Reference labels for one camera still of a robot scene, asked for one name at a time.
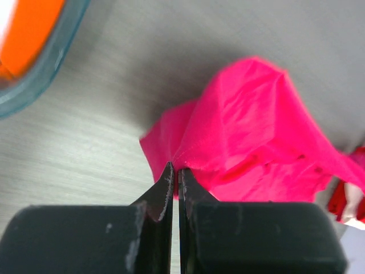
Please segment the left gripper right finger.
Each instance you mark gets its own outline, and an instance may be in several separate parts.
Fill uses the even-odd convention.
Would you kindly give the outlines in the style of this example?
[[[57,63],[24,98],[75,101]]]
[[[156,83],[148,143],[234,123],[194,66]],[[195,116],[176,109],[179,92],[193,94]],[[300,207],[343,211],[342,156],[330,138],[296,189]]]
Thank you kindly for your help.
[[[182,273],[345,273],[332,222],[313,203],[221,202],[179,171]]]

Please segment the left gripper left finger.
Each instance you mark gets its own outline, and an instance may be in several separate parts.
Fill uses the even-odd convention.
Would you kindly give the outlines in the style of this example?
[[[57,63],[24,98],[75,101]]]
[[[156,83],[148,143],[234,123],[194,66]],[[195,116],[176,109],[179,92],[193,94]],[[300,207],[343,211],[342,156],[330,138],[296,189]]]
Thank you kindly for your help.
[[[35,205],[1,238],[2,273],[169,273],[174,170],[130,205]]]

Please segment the pink t shirt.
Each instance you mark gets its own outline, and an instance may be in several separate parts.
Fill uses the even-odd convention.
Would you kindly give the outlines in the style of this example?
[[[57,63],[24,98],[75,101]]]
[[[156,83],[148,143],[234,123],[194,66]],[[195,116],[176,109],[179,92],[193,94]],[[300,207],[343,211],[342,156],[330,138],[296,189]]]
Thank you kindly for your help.
[[[364,169],[329,142],[288,74],[257,57],[163,113],[140,145],[155,179],[169,162],[189,168],[222,201],[311,202],[333,176],[364,188]]]

